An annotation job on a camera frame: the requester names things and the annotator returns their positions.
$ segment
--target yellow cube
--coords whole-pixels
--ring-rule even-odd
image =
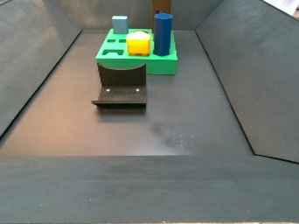
[[[151,51],[151,35],[143,31],[127,34],[125,46],[129,55],[141,54],[143,56],[147,56]]]

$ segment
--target blue cylinder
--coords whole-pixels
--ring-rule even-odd
[[[165,56],[171,50],[171,36],[173,28],[173,15],[155,14],[153,17],[153,54]]]

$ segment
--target green base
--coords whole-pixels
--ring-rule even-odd
[[[128,32],[144,31],[152,35],[151,53],[148,56],[131,56],[127,53],[127,35],[115,34],[109,30],[105,41],[97,51],[96,61],[105,67],[132,68],[145,63],[145,72],[148,74],[176,74],[177,56],[175,49],[175,40],[172,34],[171,54],[157,56],[153,54],[155,42],[151,29],[129,29]]]

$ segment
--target light blue block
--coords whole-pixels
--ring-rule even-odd
[[[113,16],[112,25],[113,25],[115,34],[128,34],[127,16]]]

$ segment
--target blue block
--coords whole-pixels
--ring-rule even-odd
[[[127,16],[112,17],[113,33],[128,34],[128,20]]]
[[[173,15],[159,13],[155,15],[153,21],[153,54],[165,56],[169,55],[171,49]]]

